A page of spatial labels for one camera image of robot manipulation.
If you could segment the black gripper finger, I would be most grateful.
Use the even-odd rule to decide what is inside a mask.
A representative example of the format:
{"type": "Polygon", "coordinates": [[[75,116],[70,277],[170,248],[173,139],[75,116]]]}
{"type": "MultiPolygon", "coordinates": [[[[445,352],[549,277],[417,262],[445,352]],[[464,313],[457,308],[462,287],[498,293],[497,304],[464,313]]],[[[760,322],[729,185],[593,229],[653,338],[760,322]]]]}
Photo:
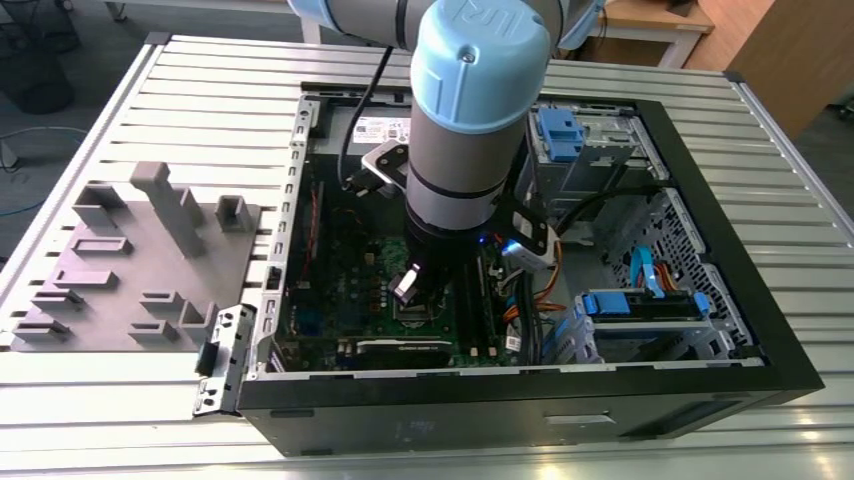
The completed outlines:
{"type": "Polygon", "coordinates": [[[420,265],[413,264],[409,270],[398,274],[389,283],[389,289],[401,304],[410,304],[418,295],[420,272],[420,265]]]}

